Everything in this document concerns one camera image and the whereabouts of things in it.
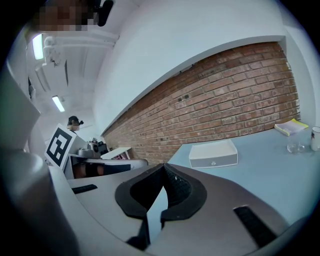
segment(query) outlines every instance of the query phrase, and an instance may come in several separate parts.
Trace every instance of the yellow notebook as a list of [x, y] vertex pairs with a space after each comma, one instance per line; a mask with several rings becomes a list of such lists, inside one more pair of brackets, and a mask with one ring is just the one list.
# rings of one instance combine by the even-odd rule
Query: yellow notebook
[[299, 122], [296, 119], [292, 119], [285, 123], [278, 123], [274, 125], [274, 128], [284, 135], [291, 136], [298, 132], [308, 128], [309, 126], [305, 123]]

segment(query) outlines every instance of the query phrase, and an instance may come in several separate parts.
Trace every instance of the white box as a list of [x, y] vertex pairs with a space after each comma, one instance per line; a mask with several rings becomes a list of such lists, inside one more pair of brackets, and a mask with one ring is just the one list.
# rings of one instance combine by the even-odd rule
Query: white box
[[191, 168], [216, 168], [238, 164], [238, 151], [231, 139], [193, 145], [189, 161]]

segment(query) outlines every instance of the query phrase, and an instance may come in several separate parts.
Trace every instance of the red brick wall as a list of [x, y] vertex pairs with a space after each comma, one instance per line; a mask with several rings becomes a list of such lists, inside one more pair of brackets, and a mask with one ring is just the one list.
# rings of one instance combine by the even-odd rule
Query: red brick wall
[[167, 162], [181, 144], [262, 132], [299, 119], [292, 72], [275, 42], [212, 55], [160, 84], [104, 134], [112, 148]]

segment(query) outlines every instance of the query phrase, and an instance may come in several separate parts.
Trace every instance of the light blue table surface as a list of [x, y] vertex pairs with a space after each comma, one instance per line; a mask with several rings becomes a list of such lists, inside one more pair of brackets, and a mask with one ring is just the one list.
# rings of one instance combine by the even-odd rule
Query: light blue table surface
[[[196, 169], [238, 183], [271, 205], [289, 225], [309, 215], [320, 192], [320, 151], [310, 149], [311, 129], [295, 135], [306, 145], [302, 153], [287, 151], [288, 137], [275, 129], [232, 138], [238, 151], [238, 164]], [[182, 145], [168, 162], [191, 168], [192, 145]]]

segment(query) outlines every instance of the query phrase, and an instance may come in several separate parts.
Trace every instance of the ceiling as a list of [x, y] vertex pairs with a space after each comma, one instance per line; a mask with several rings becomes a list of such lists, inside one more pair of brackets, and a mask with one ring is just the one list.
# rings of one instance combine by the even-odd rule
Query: ceiling
[[35, 69], [45, 63], [45, 60], [36, 60], [32, 41], [28, 44], [28, 76], [36, 89], [37, 108], [41, 115], [54, 115], [59, 112], [52, 101], [55, 95], [59, 96], [66, 112], [91, 108], [95, 84], [102, 63], [111, 54], [117, 43], [126, 18], [144, 1], [148, 0], [116, 0], [103, 27], [89, 24], [83, 26], [82, 31], [43, 34], [43, 38], [55, 36], [56, 44], [61, 49], [61, 55], [67, 61], [68, 86], [66, 87], [54, 84], [50, 86], [50, 89], [44, 90]]

